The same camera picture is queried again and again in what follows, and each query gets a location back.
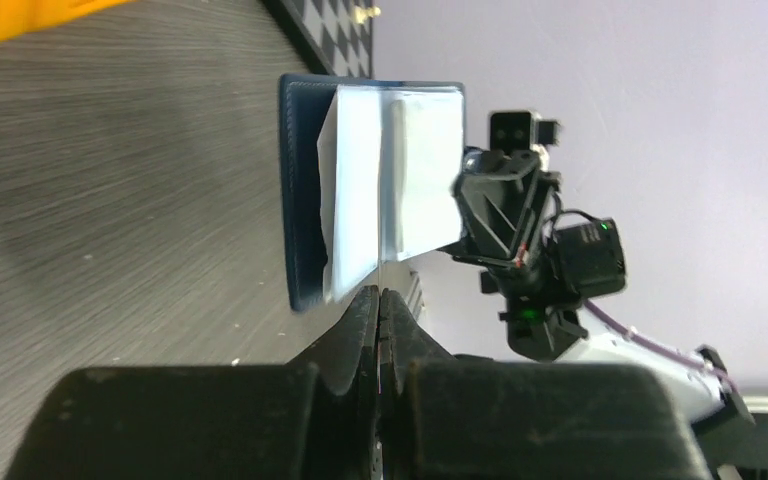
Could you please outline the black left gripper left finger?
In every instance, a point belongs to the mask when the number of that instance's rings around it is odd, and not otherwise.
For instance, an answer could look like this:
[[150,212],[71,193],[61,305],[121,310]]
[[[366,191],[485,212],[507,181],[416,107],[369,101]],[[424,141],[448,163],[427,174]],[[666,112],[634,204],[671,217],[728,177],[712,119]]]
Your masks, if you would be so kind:
[[376,479],[380,294],[284,364],[102,366],[50,390],[10,479]]

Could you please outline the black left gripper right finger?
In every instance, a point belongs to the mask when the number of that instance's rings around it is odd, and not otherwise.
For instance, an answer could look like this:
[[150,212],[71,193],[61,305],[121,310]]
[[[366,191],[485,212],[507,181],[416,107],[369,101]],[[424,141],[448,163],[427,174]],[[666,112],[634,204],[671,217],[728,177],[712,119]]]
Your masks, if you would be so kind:
[[648,369],[463,360],[380,298],[388,479],[706,479],[685,419]]

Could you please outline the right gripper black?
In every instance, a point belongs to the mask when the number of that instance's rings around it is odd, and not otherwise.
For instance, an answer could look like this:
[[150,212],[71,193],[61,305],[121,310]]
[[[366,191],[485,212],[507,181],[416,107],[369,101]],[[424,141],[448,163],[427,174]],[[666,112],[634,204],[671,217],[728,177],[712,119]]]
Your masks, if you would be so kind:
[[579,209],[542,221],[560,173],[545,170],[546,154],[468,148],[453,195],[461,238],[440,250],[461,263],[489,267],[484,294],[505,298],[499,319],[507,344],[529,360],[559,359],[589,337],[578,310],[621,292],[627,269],[617,224]]

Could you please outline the blue leather card holder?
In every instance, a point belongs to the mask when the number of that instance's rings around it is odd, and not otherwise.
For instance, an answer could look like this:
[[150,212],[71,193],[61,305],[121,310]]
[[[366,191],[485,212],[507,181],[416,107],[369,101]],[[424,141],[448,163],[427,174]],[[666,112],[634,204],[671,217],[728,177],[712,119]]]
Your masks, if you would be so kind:
[[463,237],[459,83],[285,74],[279,152],[294,311],[339,302],[383,264]]

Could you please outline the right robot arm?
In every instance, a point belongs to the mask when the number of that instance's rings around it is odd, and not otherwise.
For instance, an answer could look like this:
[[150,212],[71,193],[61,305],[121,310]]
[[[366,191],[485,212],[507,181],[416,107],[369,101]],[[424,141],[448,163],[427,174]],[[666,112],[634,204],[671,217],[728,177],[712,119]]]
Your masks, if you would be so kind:
[[714,348],[668,347],[595,304],[626,286],[620,232],[611,218],[565,207],[560,186],[533,150],[464,152],[453,186],[464,233],[446,252],[479,266],[481,291],[504,298],[508,346],[538,362],[648,368],[711,468],[768,470],[768,419],[749,411]]

